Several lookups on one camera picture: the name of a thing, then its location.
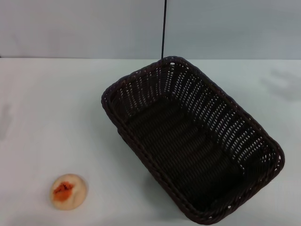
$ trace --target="rectangular basket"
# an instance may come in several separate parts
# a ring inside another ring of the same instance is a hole
[[[282,170],[279,144],[197,67],[170,56],[108,87],[119,134],[192,221],[233,213]]]

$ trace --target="gray wall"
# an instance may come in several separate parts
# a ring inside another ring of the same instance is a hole
[[[165,56],[301,59],[300,0],[167,0]],[[164,0],[0,0],[2,57],[158,59]]]
[[[301,59],[300,0],[168,0],[165,56]]]
[[[0,56],[161,56],[162,0],[0,0]]]

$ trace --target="wicker basket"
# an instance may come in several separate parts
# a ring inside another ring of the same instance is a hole
[[[170,56],[107,88],[119,134],[180,210],[210,225],[282,170],[279,144],[197,67]]]

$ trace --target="round snack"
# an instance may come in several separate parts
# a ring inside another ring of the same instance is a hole
[[[86,183],[75,174],[60,176],[50,190],[50,200],[59,210],[75,209],[83,203],[86,195]]]

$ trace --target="basket rim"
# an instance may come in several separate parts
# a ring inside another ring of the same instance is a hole
[[[233,199],[230,203],[231,205],[236,206],[235,208],[228,209],[227,205],[223,205],[221,208],[217,210],[211,211],[199,211],[195,209],[187,200],[186,198],[176,189],[173,183],[168,179],[168,177],[160,170],[160,167],[153,161],[152,157],[147,153],[143,145],[140,144],[139,140],[133,135],[129,128],[127,128],[124,121],[118,116],[118,114],[111,108],[111,97],[113,94],[119,90],[120,88],[124,87],[127,83],[135,81],[137,78],[144,76],[145,74],[153,71],[158,67],[162,67],[164,65],[170,63],[181,63],[185,65],[191,72],[193,72],[194,76],[200,78],[213,92],[219,95],[226,104],[228,104],[232,109],[235,109],[238,114],[252,126],[252,129],[266,139],[271,147],[276,151],[278,154],[277,159],[280,158],[281,161],[278,163],[277,161],[270,166],[269,170],[265,172],[261,178],[257,181],[254,181],[250,184],[251,189],[246,189],[242,191],[239,196],[241,199],[238,198],[238,195],[235,199]],[[259,192],[263,187],[265,187],[273,178],[275,178],[280,171],[283,169],[285,164],[285,155],[280,147],[280,145],[271,138],[268,133],[263,129],[263,127],[249,114],[247,113],[237,102],[227,95],[218,85],[216,85],[213,81],[211,81],[199,68],[192,65],[190,62],[185,60],[182,57],[177,56],[168,56],[165,57],[157,62],[150,64],[142,69],[139,69],[127,76],[120,78],[117,82],[109,86],[102,95],[102,105],[105,109],[107,115],[111,119],[111,121],[116,125],[118,130],[120,131],[120,135],[125,135],[125,139],[130,139],[131,143],[135,145],[135,150],[133,150],[139,158],[143,158],[145,161],[148,162],[148,170],[151,171],[153,176],[158,180],[158,182],[163,186],[167,193],[172,197],[172,199],[176,202],[176,204],[182,205],[182,212],[192,221],[196,223],[210,225],[213,223],[217,223],[218,221],[225,218],[227,215],[234,212],[237,208],[239,208],[242,204],[248,201],[252,196],[254,196],[257,192]]]

